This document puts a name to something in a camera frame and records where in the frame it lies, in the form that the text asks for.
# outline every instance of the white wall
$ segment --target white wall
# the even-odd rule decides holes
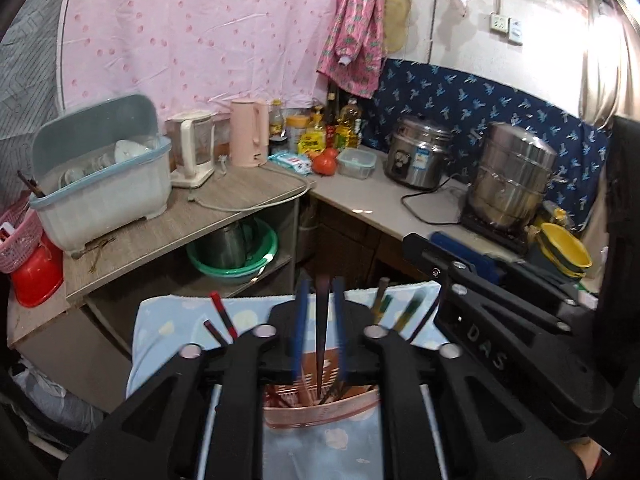
[[[427,62],[433,0],[413,0],[407,45],[391,57]],[[588,31],[586,0],[502,0],[502,13],[522,22],[524,45],[491,32],[497,0],[438,0],[433,64],[470,72],[548,100],[578,114],[582,54]]]

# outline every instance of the beige curtain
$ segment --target beige curtain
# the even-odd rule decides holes
[[[597,127],[610,125],[614,115],[640,121],[640,37],[620,8],[613,11],[599,0],[589,2],[589,35],[584,52],[580,117]],[[604,267],[600,251],[606,232],[605,169],[582,243],[593,258],[585,285],[599,290]]]

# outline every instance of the pink plastic basket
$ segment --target pink plastic basket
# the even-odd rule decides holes
[[[15,227],[15,233],[0,243],[0,272],[5,274],[14,272],[26,262],[40,243],[42,224],[37,213],[26,208],[28,201],[27,195],[0,217],[0,225],[9,222]]]

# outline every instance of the pink electric kettle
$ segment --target pink electric kettle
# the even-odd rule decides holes
[[[231,101],[229,155],[233,166],[254,168],[267,162],[269,105],[253,99]]]

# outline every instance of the gray striped fabric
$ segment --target gray striped fabric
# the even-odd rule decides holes
[[[56,109],[56,38],[62,0],[27,0],[0,43],[0,213],[31,174],[31,143]]]

